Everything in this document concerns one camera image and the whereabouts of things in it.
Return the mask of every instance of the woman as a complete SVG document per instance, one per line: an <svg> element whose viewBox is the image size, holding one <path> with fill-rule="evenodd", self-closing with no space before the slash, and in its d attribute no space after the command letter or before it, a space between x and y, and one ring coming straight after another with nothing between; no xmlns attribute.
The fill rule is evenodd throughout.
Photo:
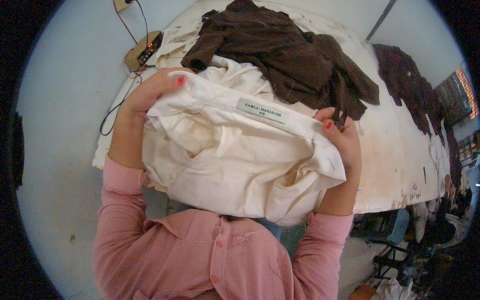
<svg viewBox="0 0 480 300"><path fill-rule="evenodd" d="M341 133L330 118L314 116L338 148L347 181L328 189L290 261L286 249L249 218L187 209L163 219L145 216L142 141L145 114L184 77L161 70L120 107L103 173L94 270L108 299L336 299L340 255L352 222L360 182L357 130L347 118Z"/></svg>

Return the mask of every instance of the window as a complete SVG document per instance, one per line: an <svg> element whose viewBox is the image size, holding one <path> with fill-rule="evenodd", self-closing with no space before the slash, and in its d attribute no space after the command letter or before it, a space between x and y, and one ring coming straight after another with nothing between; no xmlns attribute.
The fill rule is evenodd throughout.
<svg viewBox="0 0 480 300"><path fill-rule="evenodd" d="M465 73L463 72L462 67L458 67L455 70L455 73L460 79L460 82L462 83L465 94L467 94L468 102L470 103L470 107L472 108L472 113L470 113L470 120L472 120L474 117L476 117L479 114L479 109L477 107L477 102L475 101L475 97L473 95L472 87L470 86L470 83L468 82L468 79L465 76Z"/></svg>

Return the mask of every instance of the brown garment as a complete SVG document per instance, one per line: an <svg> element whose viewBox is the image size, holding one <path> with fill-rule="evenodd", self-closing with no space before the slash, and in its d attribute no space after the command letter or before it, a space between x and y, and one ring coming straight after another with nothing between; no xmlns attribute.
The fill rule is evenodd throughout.
<svg viewBox="0 0 480 300"><path fill-rule="evenodd" d="M448 151L450 152L450 179L457 190L462 180L462 163L460 162L460 147L456 141L452 127L445 125Z"/></svg>
<svg viewBox="0 0 480 300"><path fill-rule="evenodd" d="M288 103L313 109L348 110L359 120L366 110L359 98L379 105L378 86L342 52L329 35L302 32L284 12L235 0L210 16L197 43L181 64L200 72L214 54L260 68L275 95Z"/></svg>
<svg viewBox="0 0 480 300"><path fill-rule="evenodd" d="M435 133L444 143L440 124L443 118L443 106L432 85L420 75L412 57L405 54L399 47L376 44L373 45L373 49L378 59L378 74L385 82L395 104L402 106L400 99L403 99L418 129L430 135L425 117L425 114L428 114Z"/></svg>

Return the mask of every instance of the sleeve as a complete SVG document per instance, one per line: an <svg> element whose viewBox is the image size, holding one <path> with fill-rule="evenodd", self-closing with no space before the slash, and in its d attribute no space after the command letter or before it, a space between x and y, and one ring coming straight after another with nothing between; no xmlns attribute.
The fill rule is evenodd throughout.
<svg viewBox="0 0 480 300"><path fill-rule="evenodd" d="M200 37L180 62L182 66L197 74L208 67L215 51L223 44L222 23L213 19L216 18L212 17L204 22L199 32Z"/></svg>
<svg viewBox="0 0 480 300"><path fill-rule="evenodd" d="M128 248L143 235L145 170L123 166L108 155L103 170L102 207L94 239L95 281L105 291Z"/></svg>
<svg viewBox="0 0 480 300"><path fill-rule="evenodd" d="M340 256L353 215L313 214L293 256L293 274L306 299L337 299Z"/></svg>

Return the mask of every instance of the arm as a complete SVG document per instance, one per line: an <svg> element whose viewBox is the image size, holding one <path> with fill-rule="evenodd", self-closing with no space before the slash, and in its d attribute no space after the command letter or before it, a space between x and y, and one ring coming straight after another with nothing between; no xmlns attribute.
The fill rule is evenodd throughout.
<svg viewBox="0 0 480 300"><path fill-rule="evenodd" d="M168 79L175 68L162 70L139 85L120 107L115 119L110 151L103 172L102 207L94 240L95 279L104 292L130 246L143 235L146 219L142 183L142 143L145 113L163 93L183 85L182 80Z"/></svg>
<svg viewBox="0 0 480 300"><path fill-rule="evenodd" d="M338 148L347 181L326 191L293 257L293 272L302 283L307 299L336 299L340 256L353 220L353 205L361 174L361 152L357 129L347 118L343 132L329 118L334 108L321 109L314 116L323 132Z"/></svg>

